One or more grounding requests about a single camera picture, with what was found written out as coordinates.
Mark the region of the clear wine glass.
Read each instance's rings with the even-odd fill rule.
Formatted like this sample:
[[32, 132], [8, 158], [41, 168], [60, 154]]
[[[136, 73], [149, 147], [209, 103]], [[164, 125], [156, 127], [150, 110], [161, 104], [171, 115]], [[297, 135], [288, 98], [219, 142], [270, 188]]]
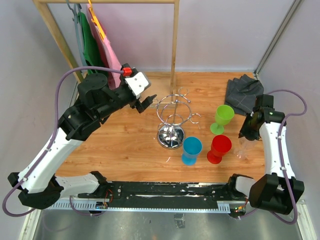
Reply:
[[233, 154], [242, 160], [248, 158], [249, 151], [258, 143], [257, 140], [248, 140], [245, 137], [239, 139], [239, 145], [233, 150]]

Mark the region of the green wine glass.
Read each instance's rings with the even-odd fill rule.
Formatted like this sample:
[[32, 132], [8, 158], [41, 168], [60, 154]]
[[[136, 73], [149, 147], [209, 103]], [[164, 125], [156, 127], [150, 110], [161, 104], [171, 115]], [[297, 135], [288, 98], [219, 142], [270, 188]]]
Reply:
[[222, 135], [224, 133], [224, 126], [227, 125], [235, 116], [233, 108], [229, 105], [220, 105], [215, 112], [215, 122], [210, 125], [210, 131], [215, 135]]

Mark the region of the red wine glass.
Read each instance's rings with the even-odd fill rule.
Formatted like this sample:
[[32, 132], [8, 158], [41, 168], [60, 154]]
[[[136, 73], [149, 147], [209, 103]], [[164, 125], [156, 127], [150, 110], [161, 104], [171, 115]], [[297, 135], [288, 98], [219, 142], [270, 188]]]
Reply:
[[219, 164], [232, 148], [232, 141], [225, 135], [216, 135], [210, 146], [210, 151], [207, 153], [207, 160], [212, 164]]

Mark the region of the blue wine glass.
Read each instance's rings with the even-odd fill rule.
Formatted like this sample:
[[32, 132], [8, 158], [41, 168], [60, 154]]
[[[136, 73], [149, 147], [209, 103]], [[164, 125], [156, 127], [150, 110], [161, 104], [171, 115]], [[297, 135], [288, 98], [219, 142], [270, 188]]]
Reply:
[[197, 137], [190, 136], [183, 141], [182, 148], [182, 162], [187, 166], [192, 166], [196, 163], [197, 157], [203, 149], [203, 145]]

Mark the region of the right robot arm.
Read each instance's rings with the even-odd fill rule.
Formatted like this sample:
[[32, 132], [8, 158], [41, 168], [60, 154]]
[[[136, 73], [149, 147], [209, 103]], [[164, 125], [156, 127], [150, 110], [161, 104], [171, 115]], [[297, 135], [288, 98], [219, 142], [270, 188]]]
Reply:
[[297, 180], [292, 170], [287, 144], [287, 115], [274, 109], [274, 97], [258, 95], [252, 112], [246, 115], [239, 138], [262, 140], [265, 173], [253, 178], [233, 174], [226, 188], [232, 200], [247, 197], [251, 207], [275, 214], [289, 215], [305, 190], [304, 182]]

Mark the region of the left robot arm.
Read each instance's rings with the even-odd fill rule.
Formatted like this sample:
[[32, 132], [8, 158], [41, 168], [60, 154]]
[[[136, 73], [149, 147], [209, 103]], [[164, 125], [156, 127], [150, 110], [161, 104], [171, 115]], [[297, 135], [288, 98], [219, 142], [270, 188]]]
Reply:
[[22, 205], [43, 210], [60, 198], [93, 194], [101, 198], [107, 193], [106, 178], [98, 171], [76, 177], [56, 176], [66, 158], [116, 111], [129, 105], [142, 113], [155, 98], [140, 101], [141, 93], [151, 86], [142, 72], [121, 76], [115, 89], [108, 86], [102, 73], [87, 75], [78, 86], [78, 98], [57, 121], [57, 128], [35, 159], [21, 172], [12, 172], [8, 180], [20, 190]]

